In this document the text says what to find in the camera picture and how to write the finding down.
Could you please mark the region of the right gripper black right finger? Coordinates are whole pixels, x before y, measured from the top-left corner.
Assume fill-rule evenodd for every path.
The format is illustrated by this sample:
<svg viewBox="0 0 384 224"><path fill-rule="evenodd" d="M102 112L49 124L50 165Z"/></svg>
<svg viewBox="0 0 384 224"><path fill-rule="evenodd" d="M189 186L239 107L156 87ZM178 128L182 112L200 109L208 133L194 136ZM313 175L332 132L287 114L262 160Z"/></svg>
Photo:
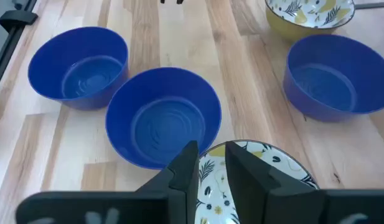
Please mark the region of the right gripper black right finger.
<svg viewBox="0 0 384 224"><path fill-rule="evenodd" d="M384 224L384 189L314 189L232 141L225 163L240 224Z"/></svg>

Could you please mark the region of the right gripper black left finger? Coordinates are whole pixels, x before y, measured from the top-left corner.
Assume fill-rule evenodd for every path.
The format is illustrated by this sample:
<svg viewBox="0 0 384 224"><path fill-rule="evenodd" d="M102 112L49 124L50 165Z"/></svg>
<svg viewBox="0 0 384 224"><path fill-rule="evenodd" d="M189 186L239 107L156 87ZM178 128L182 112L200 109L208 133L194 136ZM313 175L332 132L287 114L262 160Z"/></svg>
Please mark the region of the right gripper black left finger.
<svg viewBox="0 0 384 224"><path fill-rule="evenodd" d="M199 181L196 141L134 192L48 191L24 199L16 224L194 224Z"/></svg>

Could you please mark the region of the black plastic clamp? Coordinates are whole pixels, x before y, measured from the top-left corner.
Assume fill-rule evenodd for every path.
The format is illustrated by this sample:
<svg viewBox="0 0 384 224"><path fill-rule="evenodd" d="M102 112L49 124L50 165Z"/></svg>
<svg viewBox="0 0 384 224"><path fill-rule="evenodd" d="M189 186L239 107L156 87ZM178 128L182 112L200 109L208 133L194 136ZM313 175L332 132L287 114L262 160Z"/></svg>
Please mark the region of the black plastic clamp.
<svg viewBox="0 0 384 224"><path fill-rule="evenodd" d="M0 25L10 32L13 27L32 25L37 18L38 15L33 12L11 10L0 17Z"/></svg>

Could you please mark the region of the thin black metal stand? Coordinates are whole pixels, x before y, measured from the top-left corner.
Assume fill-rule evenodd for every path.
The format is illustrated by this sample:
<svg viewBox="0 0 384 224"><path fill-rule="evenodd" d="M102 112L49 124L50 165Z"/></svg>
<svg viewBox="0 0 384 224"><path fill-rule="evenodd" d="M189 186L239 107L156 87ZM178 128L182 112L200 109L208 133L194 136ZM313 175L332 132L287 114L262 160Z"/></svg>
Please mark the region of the thin black metal stand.
<svg viewBox="0 0 384 224"><path fill-rule="evenodd" d="M384 2L371 2L371 3L360 3L355 4L356 10L358 9L376 9L376 8L383 8Z"/></svg>

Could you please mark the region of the yellow floral patterned mini bowl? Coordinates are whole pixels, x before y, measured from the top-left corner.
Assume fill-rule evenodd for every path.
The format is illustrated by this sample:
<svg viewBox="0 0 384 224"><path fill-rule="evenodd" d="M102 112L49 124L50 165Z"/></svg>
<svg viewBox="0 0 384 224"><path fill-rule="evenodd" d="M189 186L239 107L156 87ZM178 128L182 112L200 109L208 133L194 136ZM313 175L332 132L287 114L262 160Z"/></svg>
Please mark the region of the yellow floral patterned mini bowl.
<svg viewBox="0 0 384 224"><path fill-rule="evenodd" d="M332 34L355 14L353 0L265 0L265 4L270 27L292 42Z"/></svg>
<svg viewBox="0 0 384 224"><path fill-rule="evenodd" d="M289 154L265 142L236 140L236 144L306 185L317 189L313 176ZM239 224L228 185L225 144L209 149L199 162L199 189L195 224Z"/></svg>

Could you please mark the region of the black aluminium table frame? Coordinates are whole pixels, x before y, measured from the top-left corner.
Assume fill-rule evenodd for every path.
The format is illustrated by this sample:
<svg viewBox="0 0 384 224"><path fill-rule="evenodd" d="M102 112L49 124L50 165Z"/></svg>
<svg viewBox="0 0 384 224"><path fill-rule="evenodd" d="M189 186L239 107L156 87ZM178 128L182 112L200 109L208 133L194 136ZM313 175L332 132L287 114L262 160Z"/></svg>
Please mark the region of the black aluminium table frame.
<svg viewBox="0 0 384 224"><path fill-rule="evenodd" d="M0 17L11 10L33 12L36 2L37 0L0 0ZM13 27L7 32L0 25L0 82L25 27Z"/></svg>

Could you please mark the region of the blue plastic bowl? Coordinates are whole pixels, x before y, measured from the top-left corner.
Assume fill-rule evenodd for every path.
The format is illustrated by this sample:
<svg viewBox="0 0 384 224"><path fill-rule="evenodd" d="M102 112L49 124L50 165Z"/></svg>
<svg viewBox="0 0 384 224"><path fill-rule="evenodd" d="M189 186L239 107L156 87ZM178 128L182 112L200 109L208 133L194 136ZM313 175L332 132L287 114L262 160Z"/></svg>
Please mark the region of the blue plastic bowl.
<svg viewBox="0 0 384 224"><path fill-rule="evenodd" d="M222 110L213 87L201 76L176 67L146 70L112 97L106 132L128 162L163 169L189 141L207 150L220 129Z"/></svg>
<svg viewBox="0 0 384 224"><path fill-rule="evenodd" d="M339 122L384 109L384 58L340 35L311 35L289 49L283 90L303 115Z"/></svg>
<svg viewBox="0 0 384 224"><path fill-rule="evenodd" d="M50 39L32 57L31 87L77 110L106 107L128 78L129 50L116 32L80 27Z"/></svg>

